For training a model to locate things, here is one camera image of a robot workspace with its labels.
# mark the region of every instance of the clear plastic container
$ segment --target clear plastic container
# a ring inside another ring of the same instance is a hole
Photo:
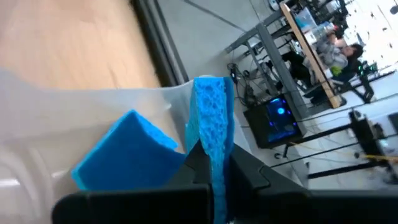
[[[78,191],[70,169],[131,109],[176,140],[182,152],[192,84],[40,90],[0,71],[0,223],[51,223],[55,203]],[[235,122],[234,141],[249,151]]]
[[[317,26],[307,7],[295,16],[295,20],[303,33],[306,33]]]
[[[312,34],[314,37],[319,40],[322,37],[326,36],[326,34],[335,28],[335,25],[331,22],[324,22],[317,26],[316,28],[312,29]]]

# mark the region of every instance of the blue sponge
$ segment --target blue sponge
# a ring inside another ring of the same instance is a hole
[[[135,111],[120,118],[72,170],[81,190],[160,187],[184,163],[177,143]]]
[[[230,78],[196,78],[193,83],[190,119],[185,131],[189,152],[200,139],[211,161],[215,224],[227,222],[226,182],[233,148],[233,86]]]

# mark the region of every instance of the gray floor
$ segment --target gray floor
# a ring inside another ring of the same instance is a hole
[[[267,1],[252,0],[252,2],[260,19],[264,19],[272,13]],[[182,62],[191,79],[200,75],[227,77],[229,75],[229,71],[226,68],[227,63],[235,62],[236,56],[242,54],[247,48],[240,47],[230,54],[226,54],[224,49],[242,35],[245,30],[249,30],[259,22],[259,18],[256,16],[249,0],[168,0],[159,1],[159,3]],[[273,29],[276,29],[276,26],[277,24],[270,26],[269,30],[272,32]],[[241,70],[249,70],[253,66],[251,62],[251,58],[245,58],[236,63]],[[244,107],[236,102],[234,110],[241,125],[247,126],[247,121],[242,114]],[[319,123],[317,120],[305,123],[309,127],[307,135],[322,131],[322,127],[317,126],[317,123]],[[275,151],[258,149],[250,129],[244,128],[244,132],[252,153],[256,157],[268,165],[283,162],[283,160],[274,159]],[[356,142],[356,140],[350,138],[346,132],[336,133],[327,138],[307,142],[303,146],[295,146],[299,155],[291,153],[289,158],[332,149],[351,142]],[[278,147],[274,150],[281,151],[283,148]],[[354,158],[354,152],[356,151],[359,151],[359,147],[353,146],[349,149],[322,154],[307,159],[305,162],[310,162],[310,172],[349,166],[362,162]],[[291,165],[281,166],[276,170],[294,181],[298,181],[297,176],[292,172]],[[311,180],[309,187],[311,189],[369,189],[382,187],[379,185],[379,180],[374,180],[373,177],[373,170],[357,171]]]

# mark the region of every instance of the desk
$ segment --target desk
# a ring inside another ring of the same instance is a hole
[[[311,46],[308,44],[307,40],[305,39],[304,34],[297,26],[297,23],[295,22],[289,7],[287,7],[286,4],[281,3],[280,10],[283,12],[283,15],[286,17],[287,22],[289,23],[290,27],[293,30],[293,33],[296,35],[297,40],[300,43],[305,56],[309,59],[311,66],[315,72],[315,75],[317,76],[319,82],[322,84],[322,88],[324,89],[327,97],[329,98],[332,108],[340,107],[341,97],[336,96],[334,91],[331,89],[334,87],[333,83],[326,81],[325,73],[323,72],[325,70],[325,67],[323,66],[321,60],[319,59],[318,54],[314,50],[312,50]]]
[[[1,1],[0,67],[40,87],[159,87],[127,0]]]

